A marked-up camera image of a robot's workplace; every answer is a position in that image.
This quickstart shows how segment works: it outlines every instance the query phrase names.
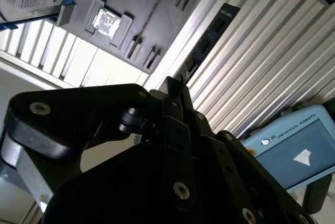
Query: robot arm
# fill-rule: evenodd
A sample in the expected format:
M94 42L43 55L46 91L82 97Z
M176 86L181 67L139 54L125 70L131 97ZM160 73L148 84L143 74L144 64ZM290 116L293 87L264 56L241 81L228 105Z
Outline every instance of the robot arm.
M82 173L85 149L138 144ZM309 214L229 132L214 134L188 88L127 84L11 99L1 157L44 211L42 223L301 223Z

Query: bolt hole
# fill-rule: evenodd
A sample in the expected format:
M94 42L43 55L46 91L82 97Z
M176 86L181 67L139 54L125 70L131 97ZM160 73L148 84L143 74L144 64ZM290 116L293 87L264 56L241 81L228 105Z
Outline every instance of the bolt hole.
M248 218L249 220L251 220L251 219L253 218L253 217L251 216L250 213L246 213L245 215L247 216L247 218Z
M182 186L179 186L179 187L178 187L178 190L179 190L179 192L181 192L183 195L186 194L186 190L185 190L185 188L183 188Z
M230 166L226 166L226 169L227 169L228 172L232 173L232 169L231 169Z
M177 148L178 148L179 150L183 150L183 149L184 149L183 145L180 144L180 143L177 144Z
M38 110L38 111L45 111L46 110L46 108L42 105L35 106L35 109Z

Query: metal tube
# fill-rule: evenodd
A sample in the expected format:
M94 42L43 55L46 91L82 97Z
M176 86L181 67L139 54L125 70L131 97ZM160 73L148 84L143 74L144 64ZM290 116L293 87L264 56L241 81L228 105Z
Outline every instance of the metal tube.
M23 219L21 220L20 224L24 224L26 222L26 220L28 219L30 213L32 212L32 210L34 209L34 207L36 206L36 202L34 201L31 206L29 207L28 211L26 212L26 214L24 215Z

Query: computer chip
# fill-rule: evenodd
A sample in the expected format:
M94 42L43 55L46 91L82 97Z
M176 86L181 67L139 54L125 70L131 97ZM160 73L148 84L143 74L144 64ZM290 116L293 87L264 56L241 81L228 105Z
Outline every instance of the computer chip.
M95 17L92 26L99 33L108 36L112 40L116 31L120 27L121 21L122 18L105 8L101 8Z

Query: screw head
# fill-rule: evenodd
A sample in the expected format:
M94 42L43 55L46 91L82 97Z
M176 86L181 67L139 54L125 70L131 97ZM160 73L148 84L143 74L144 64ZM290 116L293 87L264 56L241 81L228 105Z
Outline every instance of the screw head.
M174 183L173 190L180 199L187 200L189 198L189 190L184 183L182 182Z
M306 219L305 216L303 216L302 214L300 214L299 217L303 221L304 224L309 224L309 222L308 222L308 220Z
M138 94L140 94L142 97L146 97L147 96L146 93L143 92L143 91L139 91Z
M231 141L231 140L232 140L232 136L231 136L231 135L229 135L228 133L226 133L226 134L225 134L225 136L226 136L226 139L228 139L229 141Z
M204 120L204 119L205 119L204 115L202 115L201 113L197 113L197 117L198 117L200 120Z
M245 220L249 223L249 224L256 224L256 217L255 215L253 215L252 211L250 211L247 208L242 209L242 214L243 217L245 218Z
M40 116L45 116L51 113L51 108L49 105L42 102L35 102L29 106L32 113Z

